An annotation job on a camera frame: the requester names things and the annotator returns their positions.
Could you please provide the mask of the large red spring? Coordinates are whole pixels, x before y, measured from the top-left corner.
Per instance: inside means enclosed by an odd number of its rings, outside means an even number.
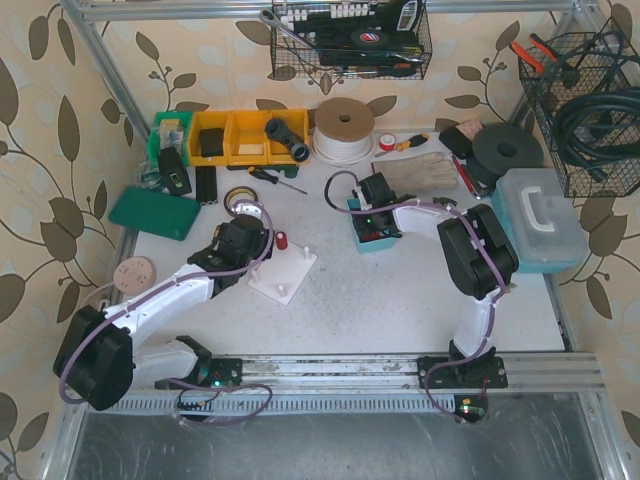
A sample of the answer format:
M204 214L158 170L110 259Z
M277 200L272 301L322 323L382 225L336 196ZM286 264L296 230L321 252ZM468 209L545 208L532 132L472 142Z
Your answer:
M284 231L278 231L275 235L276 247L278 250L284 251L288 248L289 242L287 234Z

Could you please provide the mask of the brown tape roll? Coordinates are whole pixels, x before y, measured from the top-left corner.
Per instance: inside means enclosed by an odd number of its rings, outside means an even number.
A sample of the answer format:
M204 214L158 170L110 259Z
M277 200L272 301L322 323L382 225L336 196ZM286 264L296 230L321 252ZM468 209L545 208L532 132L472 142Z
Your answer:
M229 190L223 200L226 212L235 216L237 214L235 204L238 201L257 201L258 195L256 191L248 186L237 186Z

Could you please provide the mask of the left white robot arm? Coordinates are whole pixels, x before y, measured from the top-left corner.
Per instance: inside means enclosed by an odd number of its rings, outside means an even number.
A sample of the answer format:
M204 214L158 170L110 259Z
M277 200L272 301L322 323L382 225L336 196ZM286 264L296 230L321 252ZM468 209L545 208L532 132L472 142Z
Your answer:
M240 200L211 243L166 280L104 310L87 305L73 315L54 360L60 398L103 411L132 388L234 389L214 377L211 354L189 336L149 347L146 340L192 307L219 296L268 259L275 231L266 208Z

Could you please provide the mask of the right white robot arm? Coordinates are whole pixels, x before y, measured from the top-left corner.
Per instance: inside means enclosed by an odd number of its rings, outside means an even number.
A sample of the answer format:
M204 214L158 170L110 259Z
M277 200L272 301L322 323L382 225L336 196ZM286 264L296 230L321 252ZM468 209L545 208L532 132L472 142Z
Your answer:
M354 180L352 193L359 201L356 209L341 208L330 198L334 179L342 175ZM399 197L382 174L360 179L349 170L327 179L323 197L333 210L353 220L361 218L392 236L414 233L440 242L450 278L469 301L461 308L449 358L429 367L429 374L467 370L489 361L495 351L492 334L497 305L519 268L515 249L490 206L480 203L460 212L448 201Z

